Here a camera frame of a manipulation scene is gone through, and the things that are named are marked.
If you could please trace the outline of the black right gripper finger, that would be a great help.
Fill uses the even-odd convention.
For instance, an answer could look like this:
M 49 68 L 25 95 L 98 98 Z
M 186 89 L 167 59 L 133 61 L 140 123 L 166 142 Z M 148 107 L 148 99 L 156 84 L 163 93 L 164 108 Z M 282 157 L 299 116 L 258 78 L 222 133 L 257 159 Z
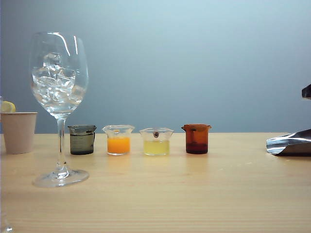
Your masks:
M 311 84 L 307 85 L 301 90 L 301 97 L 307 100 L 311 99 Z

